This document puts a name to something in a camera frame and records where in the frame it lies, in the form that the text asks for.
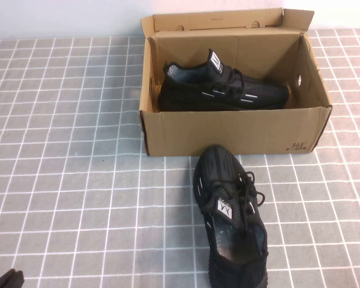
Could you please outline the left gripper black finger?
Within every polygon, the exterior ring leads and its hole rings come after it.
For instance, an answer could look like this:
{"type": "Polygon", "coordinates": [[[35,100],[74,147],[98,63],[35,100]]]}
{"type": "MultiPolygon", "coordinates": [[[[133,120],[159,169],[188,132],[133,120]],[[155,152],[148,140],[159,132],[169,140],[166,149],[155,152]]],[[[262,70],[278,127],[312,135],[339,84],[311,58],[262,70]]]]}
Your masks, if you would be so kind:
{"type": "Polygon", "coordinates": [[[15,273],[15,269],[10,269],[4,275],[2,275],[0,277],[0,288],[5,287],[15,273]]]}
{"type": "Polygon", "coordinates": [[[22,288],[25,282],[22,271],[16,271],[8,281],[8,288],[22,288]]]}

